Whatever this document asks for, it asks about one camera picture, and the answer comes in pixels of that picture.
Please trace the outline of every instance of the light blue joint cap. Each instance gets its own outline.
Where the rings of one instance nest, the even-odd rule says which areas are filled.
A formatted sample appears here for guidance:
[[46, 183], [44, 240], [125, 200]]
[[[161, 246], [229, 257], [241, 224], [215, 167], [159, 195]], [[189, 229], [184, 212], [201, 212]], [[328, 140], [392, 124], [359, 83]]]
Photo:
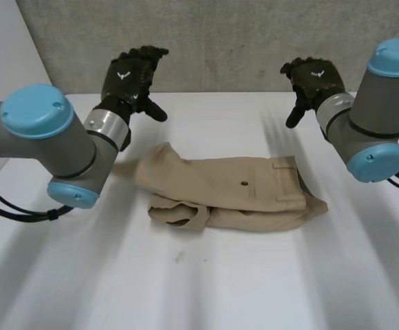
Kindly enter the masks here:
[[346, 165], [360, 182], [379, 182], [399, 172], [399, 144], [383, 143], [355, 154]]
[[92, 208], [100, 196], [94, 191], [62, 182], [50, 182], [47, 193], [48, 196], [63, 205], [84, 209]]
[[55, 136], [72, 123], [74, 108], [60, 90], [32, 85], [11, 94], [2, 104], [1, 120], [9, 132], [25, 139]]
[[378, 45], [367, 68], [378, 76], [399, 78], [399, 38]]

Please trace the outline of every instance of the folded pants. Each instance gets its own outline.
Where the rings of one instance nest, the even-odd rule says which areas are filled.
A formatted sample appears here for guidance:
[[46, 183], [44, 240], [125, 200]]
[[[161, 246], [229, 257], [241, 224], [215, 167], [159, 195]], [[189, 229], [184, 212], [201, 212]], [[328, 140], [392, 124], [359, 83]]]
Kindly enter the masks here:
[[152, 219], [189, 230], [290, 230], [328, 210], [299, 184], [294, 157], [186, 160], [166, 143], [139, 161], [135, 181], [155, 193]]

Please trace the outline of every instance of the fabric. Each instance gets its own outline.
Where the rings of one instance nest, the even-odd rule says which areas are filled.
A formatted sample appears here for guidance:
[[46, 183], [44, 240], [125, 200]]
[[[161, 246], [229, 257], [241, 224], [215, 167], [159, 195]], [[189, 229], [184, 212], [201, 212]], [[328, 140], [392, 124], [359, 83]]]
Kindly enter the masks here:
[[294, 157], [185, 160], [166, 143], [138, 162], [135, 181], [155, 193], [149, 216], [177, 228], [289, 230], [327, 212], [299, 185]]

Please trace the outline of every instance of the white logo on hand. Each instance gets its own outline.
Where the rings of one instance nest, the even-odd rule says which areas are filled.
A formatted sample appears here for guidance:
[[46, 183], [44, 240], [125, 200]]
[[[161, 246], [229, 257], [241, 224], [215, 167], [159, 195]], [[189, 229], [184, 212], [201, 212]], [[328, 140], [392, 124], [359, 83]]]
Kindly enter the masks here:
[[120, 72], [117, 72], [117, 76], [123, 80], [123, 78], [126, 78], [128, 75], [130, 75], [131, 72], [127, 72], [126, 74], [121, 74]]
[[317, 76], [317, 77], [320, 78], [324, 73], [325, 73], [325, 70], [323, 70], [322, 72], [320, 72], [320, 73], [318, 73], [318, 74], [317, 74], [316, 72], [312, 72], [311, 75], [312, 75], [312, 76]]

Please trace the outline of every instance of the gray robot arm segment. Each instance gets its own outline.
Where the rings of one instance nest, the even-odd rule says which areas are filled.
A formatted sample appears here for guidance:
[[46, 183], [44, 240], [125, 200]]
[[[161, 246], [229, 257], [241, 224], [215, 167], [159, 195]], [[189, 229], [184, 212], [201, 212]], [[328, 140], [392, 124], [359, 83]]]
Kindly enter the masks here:
[[361, 182], [399, 172], [399, 39], [380, 44], [368, 63], [355, 100], [331, 96], [317, 120], [347, 169]]
[[82, 124], [52, 86], [26, 87], [0, 102], [0, 157], [40, 161], [53, 175], [49, 196], [75, 208], [96, 203], [128, 132], [105, 109], [93, 109]]

